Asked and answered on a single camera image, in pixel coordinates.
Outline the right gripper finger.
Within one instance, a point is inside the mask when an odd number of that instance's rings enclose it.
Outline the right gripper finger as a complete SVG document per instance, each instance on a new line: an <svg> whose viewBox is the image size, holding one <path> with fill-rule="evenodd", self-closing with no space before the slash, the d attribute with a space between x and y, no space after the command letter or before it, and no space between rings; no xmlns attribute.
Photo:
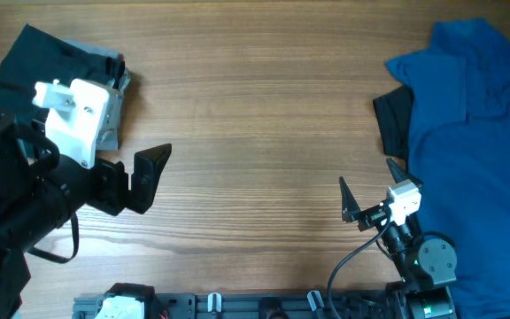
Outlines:
<svg viewBox="0 0 510 319"><path fill-rule="evenodd" d="M342 176L339 177L339 185L342 196L342 220L344 222L355 222L359 219L361 213L359 204Z"/></svg>
<svg viewBox="0 0 510 319"><path fill-rule="evenodd" d="M422 188L423 182L419 178L408 173L394 159L387 158L386 164L395 183L401 183L405 180L409 180L410 182L414 183L418 189Z"/></svg>

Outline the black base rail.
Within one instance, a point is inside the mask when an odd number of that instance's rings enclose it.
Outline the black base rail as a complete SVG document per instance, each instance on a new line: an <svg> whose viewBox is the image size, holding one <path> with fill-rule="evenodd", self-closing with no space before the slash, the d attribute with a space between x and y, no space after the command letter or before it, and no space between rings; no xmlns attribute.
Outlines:
<svg viewBox="0 0 510 319"><path fill-rule="evenodd" d="M153 287L140 284L115 284L102 295L76 298L72 318L383 319L423 316L424 307L400 291L196 295L157 293Z"/></svg>

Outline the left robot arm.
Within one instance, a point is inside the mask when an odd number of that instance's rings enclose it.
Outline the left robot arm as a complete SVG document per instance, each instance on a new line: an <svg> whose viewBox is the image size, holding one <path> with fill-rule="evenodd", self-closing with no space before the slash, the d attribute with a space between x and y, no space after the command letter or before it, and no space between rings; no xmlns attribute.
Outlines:
<svg viewBox="0 0 510 319"><path fill-rule="evenodd" d="M26 254L69 261L36 248L41 239L70 222L73 244L78 245L76 213L85 205L112 216L124 209L144 214L171 151L170 144L163 144L137 152L132 174L123 163L104 159L85 168L0 110L0 318L13 317L21 306L20 294L31 278Z"/></svg>

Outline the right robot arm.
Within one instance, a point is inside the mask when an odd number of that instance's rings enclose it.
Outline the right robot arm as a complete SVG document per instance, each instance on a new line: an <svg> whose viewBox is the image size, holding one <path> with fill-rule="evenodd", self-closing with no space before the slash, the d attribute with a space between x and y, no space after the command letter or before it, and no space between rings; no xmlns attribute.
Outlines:
<svg viewBox="0 0 510 319"><path fill-rule="evenodd" d="M394 264L400 280L381 291L347 292L334 309L335 318L456 318L450 286L457 281L456 245L445 234L421 230L423 182L393 159L387 166L395 184L378 205L362 209L343 177L339 178L342 220L355 222L360 231L377 234L346 257L332 271L327 286L328 305L334 306L333 283L337 272L371 245Z"/></svg>

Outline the black shorts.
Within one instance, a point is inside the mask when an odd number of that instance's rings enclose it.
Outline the black shorts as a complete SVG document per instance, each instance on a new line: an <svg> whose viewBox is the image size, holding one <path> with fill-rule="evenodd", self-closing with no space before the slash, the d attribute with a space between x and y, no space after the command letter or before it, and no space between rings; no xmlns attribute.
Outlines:
<svg viewBox="0 0 510 319"><path fill-rule="evenodd" d="M35 27L24 26L0 64L0 81L33 88L37 82L68 86L74 79L90 80L119 91L129 84L129 71L115 50L86 43L63 41ZM32 98L0 88L0 108L17 120L39 129L49 111L32 104Z"/></svg>

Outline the blue polo shirt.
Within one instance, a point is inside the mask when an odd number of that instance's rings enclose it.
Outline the blue polo shirt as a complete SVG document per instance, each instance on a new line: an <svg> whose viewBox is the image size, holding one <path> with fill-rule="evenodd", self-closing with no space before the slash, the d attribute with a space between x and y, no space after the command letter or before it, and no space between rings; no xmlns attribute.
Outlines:
<svg viewBox="0 0 510 319"><path fill-rule="evenodd" d="M413 91L418 220L458 247L460 314L510 317L510 41L483 19L437 22L426 49L387 67Z"/></svg>

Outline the black garment under shirt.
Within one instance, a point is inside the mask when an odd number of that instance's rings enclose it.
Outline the black garment under shirt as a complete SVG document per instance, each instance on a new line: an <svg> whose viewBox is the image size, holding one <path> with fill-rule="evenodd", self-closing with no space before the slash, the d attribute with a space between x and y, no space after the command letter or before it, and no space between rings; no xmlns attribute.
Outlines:
<svg viewBox="0 0 510 319"><path fill-rule="evenodd" d="M407 161L413 91L403 85L373 100L385 155Z"/></svg>

